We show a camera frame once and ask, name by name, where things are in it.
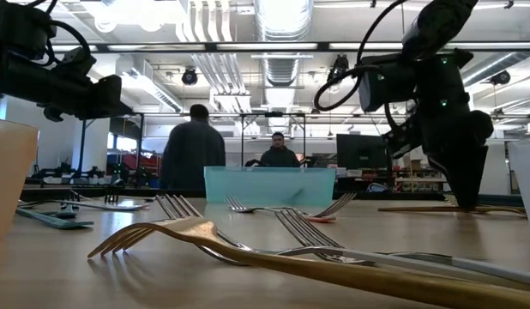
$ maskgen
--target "person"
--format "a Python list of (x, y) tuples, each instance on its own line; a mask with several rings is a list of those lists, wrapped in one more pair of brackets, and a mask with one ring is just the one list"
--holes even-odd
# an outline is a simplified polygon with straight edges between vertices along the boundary
[(284, 145), (284, 135), (280, 132), (273, 134), (273, 145), (260, 161), (265, 167), (299, 167), (298, 157)]
[(205, 189), (204, 167), (224, 167), (225, 141), (209, 123), (208, 109), (190, 107), (190, 121), (176, 125), (164, 149), (160, 188)]

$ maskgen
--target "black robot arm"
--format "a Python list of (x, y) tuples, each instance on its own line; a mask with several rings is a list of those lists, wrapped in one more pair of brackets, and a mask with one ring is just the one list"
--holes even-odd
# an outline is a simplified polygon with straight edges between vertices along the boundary
[[(0, 97), (2, 94), (35, 102), (45, 116), (61, 121), (61, 114), (79, 119), (107, 118), (132, 113), (120, 101), (122, 81), (107, 76), (97, 83), (87, 73), (95, 64), (86, 40), (70, 25), (50, 17), (57, 0), (46, 12), (27, 5), (0, 1)], [(57, 60), (50, 39), (61, 27), (80, 43)], [(34, 61), (47, 55), (44, 64)]]
[[(385, 109), (391, 131), (382, 137), (389, 153), (400, 158), (422, 146), (431, 166), (446, 176), (458, 204), (472, 208), (488, 149), (485, 141), (493, 125), (487, 114), (469, 109), (460, 69), (473, 58), (472, 53), (438, 52), (461, 31), (478, 0), (433, 0), (402, 39), (401, 53), (362, 58), (371, 31), (405, 1), (395, 1), (372, 24), (358, 50), (355, 68), (322, 86), (314, 99), (315, 108), (332, 110), (358, 88), (363, 111)], [(352, 91), (332, 106), (320, 106), (320, 95), (348, 76), (358, 78)], [(408, 100), (415, 101), (416, 106), (398, 125), (390, 115), (389, 104)]]

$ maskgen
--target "teal plastic container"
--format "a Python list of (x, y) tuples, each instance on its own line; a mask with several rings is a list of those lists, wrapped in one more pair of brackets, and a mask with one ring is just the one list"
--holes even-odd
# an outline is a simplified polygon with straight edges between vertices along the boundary
[(244, 205), (329, 206), (335, 170), (298, 167), (204, 167), (206, 199), (225, 203), (236, 197)]

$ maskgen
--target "workbench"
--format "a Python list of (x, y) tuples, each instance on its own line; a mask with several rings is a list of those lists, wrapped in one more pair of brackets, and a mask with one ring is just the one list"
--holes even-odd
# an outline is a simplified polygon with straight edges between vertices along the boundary
[[(300, 246), (274, 215), (236, 214), (225, 205), (189, 200), (246, 245), (269, 250)], [(337, 213), (336, 223), (315, 225), (352, 249), (434, 252), (530, 270), (528, 223), (517, 215), (376, 211), (440, 205), (353, 201)], [(118, 229), (163, 218), (156, 203), (134, 213), (81, 209), (77, 220), (95, 221), (93, 228), (61, 231), (16, 215), (12, 230), (0, 241), (0, 308), (434, 308), (270, 270), (230, 266), (161, 234), (126, 253), (87, 260), (86, 255)]]

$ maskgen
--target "fork handle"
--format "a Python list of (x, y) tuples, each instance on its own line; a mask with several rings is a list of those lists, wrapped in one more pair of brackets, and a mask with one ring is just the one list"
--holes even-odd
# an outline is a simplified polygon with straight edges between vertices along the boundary
[(196, 241), (241, 263), (372, 293), (450, 308), (530, 308), (530, 293), (520, 290), (364, 266), (270, 256), (240, 251), (211, 239), (197, 239), (190, 237), (185, 240)]

